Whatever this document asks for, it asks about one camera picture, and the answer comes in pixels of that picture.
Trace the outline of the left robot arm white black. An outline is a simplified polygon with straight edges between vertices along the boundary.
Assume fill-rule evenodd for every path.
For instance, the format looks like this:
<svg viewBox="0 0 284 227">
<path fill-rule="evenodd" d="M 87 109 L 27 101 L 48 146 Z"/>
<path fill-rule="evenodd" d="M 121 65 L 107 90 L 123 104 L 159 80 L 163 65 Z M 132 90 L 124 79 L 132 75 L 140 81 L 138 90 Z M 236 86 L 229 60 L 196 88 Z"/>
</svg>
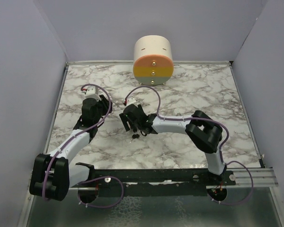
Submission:
<svg viewBox="0 0 284 227">
<path fill-rule="evenodd" d="M 29 185 L 31 195 L 62 201 L 73 185 L 80 182 L 88 187 L 94 183 L 92 172 L 80 168 L 79 177 L 78 174 L 71 175 L 69 164 L 94 139 L 98 126 L 111 112 L 109 97 L 96 95 L 83 100 L 81 115 L 70 136 L 49 154 L 36 156 Z"/>
</svg>

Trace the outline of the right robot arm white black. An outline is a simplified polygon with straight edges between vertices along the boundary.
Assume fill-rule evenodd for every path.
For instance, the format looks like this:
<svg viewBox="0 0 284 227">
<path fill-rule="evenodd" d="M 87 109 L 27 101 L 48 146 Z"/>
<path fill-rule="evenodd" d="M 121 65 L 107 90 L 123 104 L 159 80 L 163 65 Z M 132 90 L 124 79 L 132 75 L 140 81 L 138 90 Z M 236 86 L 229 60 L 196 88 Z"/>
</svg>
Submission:
<svg viewBox="0 0 284 227">
<path fill-rule="evenodd" d="M 204 112 L 197 110 L 192 116 L 186 117 L 166 117 L 158 113 L 147 115 L 141 105 L 130 104 L 119 116 L 126 131 L 140 131 L 143 136 L 160 133 L 187 135 L 205 153 L 209 182 L 219 185 L 224 181 L 226 165 L 221 149 L 229 138 L 229 131 Z"/>
</svg>

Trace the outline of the black-headed key pair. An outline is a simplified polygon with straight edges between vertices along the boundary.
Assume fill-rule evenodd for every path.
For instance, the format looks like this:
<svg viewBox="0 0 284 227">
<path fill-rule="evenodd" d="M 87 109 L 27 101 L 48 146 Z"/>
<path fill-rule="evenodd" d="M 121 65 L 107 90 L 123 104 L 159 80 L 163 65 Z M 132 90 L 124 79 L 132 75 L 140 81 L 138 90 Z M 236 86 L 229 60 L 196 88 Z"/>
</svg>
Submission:
<svg viewBox="0 0 284 227">
<path fill-rule="evenodd" d="M 140 134 L 137 134 L 137 133 L 133 134 L 129 143 L 131 144 L 132 142 L 136 142 L 136 141 L 143 141 L 142 136 Z"/>
</svg>

